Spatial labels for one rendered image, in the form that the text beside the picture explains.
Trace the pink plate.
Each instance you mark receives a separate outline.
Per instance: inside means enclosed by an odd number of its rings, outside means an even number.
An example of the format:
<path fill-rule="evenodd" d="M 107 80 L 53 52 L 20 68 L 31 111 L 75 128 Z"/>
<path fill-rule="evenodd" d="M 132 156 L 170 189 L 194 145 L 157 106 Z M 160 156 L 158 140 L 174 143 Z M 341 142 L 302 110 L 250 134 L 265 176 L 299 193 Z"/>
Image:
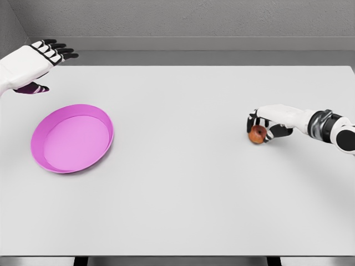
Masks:
<path fill-rule="evenodd" d="M 113 122 L 105 111 L 74 104 L 52 112 L 38 124 L 31 138 L 31 153 L 47 171 L 73 173 L 97 163 L 113 139 Z"/>

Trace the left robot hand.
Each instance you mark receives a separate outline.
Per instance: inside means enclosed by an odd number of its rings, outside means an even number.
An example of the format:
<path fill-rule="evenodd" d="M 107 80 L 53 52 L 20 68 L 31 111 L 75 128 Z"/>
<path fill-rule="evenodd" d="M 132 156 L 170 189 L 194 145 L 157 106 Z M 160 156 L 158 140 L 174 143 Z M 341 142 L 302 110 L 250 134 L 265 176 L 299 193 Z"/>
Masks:
<path fill-rule="evenodd" d="M 43 39 L 31 45 L 24 45 L 6 55 L 0 61 L 12 73 L 12 89 L 19 94 L 38 94 L 49 91 L 35 82 L 53 67 L 72 58 L 79 57 L 74 49 L 55 39 Z"/>

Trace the red apple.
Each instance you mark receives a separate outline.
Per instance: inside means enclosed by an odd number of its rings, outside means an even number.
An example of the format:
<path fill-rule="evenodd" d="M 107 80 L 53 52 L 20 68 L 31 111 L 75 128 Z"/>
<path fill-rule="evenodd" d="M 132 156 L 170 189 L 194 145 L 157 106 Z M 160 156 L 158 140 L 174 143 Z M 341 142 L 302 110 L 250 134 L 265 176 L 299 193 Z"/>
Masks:
<path fill-rule="evenodd" d="M 264 143 L 266 134 L 267 130 L 264 126 L 254 125 L 248 133 L 248 138 L 253 144 L 262 144 Z"/>

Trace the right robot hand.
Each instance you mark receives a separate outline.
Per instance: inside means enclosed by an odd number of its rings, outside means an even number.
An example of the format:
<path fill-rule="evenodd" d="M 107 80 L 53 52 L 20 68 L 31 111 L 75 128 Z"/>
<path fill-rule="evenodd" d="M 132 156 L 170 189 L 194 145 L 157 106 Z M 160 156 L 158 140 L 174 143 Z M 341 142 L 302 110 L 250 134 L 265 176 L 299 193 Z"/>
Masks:
<path fill-rule="evenodd" d="M 290 136 L 294 128 L 307 134 L 309 118 L 305 111 L 300 109 L 282 104 L 266 105 L 249 114 L 247 133 L 251 132 L 253 126 L 259 125 L 260 121 L 264 122 L 266 128 L 266 136 L 262 142 L 267 143 L 274 138 Z"/>

